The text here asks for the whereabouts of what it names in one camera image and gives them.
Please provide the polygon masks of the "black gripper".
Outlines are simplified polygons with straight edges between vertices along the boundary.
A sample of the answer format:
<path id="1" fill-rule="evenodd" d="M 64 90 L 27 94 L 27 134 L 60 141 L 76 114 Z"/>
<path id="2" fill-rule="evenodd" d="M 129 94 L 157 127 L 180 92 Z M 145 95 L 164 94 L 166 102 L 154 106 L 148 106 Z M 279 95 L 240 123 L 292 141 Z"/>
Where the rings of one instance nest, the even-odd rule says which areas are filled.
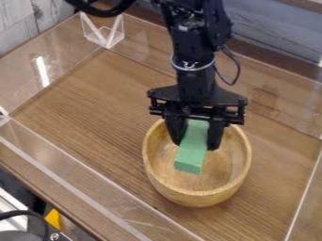
<path id="1" fill-rule="evenodd" d="M 194 72 L 177 71 L 177 83 L 146 91 L 149 113 L 164 118 L 172 142 L 178 145 L 185 119 L 208 121 L 206 149 L 220 147 L 225 125 L 244 124 L 247 98 L 221 88 L 213 67 Z"/>

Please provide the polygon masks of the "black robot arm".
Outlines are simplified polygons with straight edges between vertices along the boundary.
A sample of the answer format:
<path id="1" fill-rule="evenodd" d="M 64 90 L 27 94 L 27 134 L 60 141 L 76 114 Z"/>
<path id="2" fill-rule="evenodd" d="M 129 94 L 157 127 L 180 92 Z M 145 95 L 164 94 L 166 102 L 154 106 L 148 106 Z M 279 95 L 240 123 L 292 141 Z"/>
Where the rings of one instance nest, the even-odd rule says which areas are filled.
<path id="1" fill-rule="evenodd" d="M 161 116 L 174 144 L 182 143 L 186 124 L 204 121 L 205 147 L 215 151 L 224 129 L 244 122 L 247 98 L 216 84 L 221 77 L 215 53 L 229 50 L 229 21 L 223 0 L 149 0 L 160 10 L 172 41 L 173 86 L 146 91 L 149 113 Z"/>

